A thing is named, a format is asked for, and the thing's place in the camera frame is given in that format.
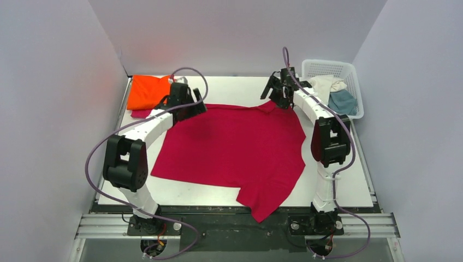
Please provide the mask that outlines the red t-shirt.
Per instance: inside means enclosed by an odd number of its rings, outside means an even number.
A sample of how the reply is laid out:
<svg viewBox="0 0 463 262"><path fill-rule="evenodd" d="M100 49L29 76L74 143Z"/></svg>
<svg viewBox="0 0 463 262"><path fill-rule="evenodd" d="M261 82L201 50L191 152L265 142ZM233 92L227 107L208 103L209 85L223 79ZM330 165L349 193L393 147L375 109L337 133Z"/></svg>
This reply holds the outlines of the red t-shirt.
<svg viewBox="0 0 463 262"><path fill-rule="evenodd" d="M237 202L260 223L301 176L305 139L297 114L273 102L249 108L209 104L205 113L167 131L151 175L238 188Z"/></svg>

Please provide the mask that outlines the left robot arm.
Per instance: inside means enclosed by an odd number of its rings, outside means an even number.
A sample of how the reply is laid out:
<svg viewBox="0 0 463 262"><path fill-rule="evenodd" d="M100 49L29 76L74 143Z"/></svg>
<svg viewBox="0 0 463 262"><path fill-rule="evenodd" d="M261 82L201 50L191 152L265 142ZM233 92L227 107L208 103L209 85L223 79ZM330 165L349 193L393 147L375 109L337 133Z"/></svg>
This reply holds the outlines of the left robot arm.
<svg viewBox="0 0 463 262"><path fill-rule="evenodd" d="M147 149L180 121L206 112L200 91L187 84L171 84L169 94L161 99L138 126L106 143L103 178L127 199L133 214L142 219L141 227L150 235L163 227L159 205L146 186L149 175Z"/></svg>

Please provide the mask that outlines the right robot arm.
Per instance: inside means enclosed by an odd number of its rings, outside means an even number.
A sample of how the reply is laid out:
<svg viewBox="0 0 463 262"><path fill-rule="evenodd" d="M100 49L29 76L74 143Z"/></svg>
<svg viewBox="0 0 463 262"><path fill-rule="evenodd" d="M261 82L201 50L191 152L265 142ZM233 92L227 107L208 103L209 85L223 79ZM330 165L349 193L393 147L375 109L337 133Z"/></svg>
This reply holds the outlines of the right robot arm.
<svg viewBox="0 0 463 262"><path fill-rule="evenodd" d="M273 72L260 97L269 98L282 109L299 107L313 124L311 154L317 163L317 183L312 206L318 213L309 218L308 225L315 234L322 234L330 228L324 213L337 210L337 176L352 149L349 117L332 111L311 84L294 73L293 67Z"/></svg>

